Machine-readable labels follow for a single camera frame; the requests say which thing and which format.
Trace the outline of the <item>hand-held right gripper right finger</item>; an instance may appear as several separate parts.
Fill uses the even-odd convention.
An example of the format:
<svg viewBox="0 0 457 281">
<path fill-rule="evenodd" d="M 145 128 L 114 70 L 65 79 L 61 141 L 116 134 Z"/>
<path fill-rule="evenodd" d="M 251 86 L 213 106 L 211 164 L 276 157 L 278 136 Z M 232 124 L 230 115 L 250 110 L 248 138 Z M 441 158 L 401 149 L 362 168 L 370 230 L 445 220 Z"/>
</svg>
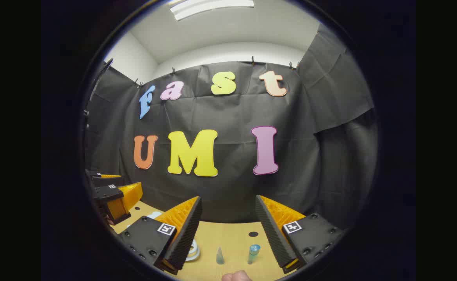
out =
<svg viewBox="0 0 457 281">
<path fill-rule="evenodd" d="M 345 232 L 323 215 L 305 216 L 261 195 L 256 195 L 255 212 L 284 274 L 317 263 Z"/>
</svg>

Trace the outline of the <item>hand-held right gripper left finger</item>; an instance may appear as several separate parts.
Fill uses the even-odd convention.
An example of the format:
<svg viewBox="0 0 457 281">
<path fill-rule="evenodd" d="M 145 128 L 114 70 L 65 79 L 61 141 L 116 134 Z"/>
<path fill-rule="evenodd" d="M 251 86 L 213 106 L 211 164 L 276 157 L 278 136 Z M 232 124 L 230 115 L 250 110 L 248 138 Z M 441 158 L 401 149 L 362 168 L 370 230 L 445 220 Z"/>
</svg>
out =
<svg viewBox="0 0 457 281">
<path fill-rule="evenodd" d="M 141 262 L 177 275 L 189 255 L 201 215 L 202 200 L 195 196 L 155 219 L 142 216 L 118 237 Z"/>
</svg>

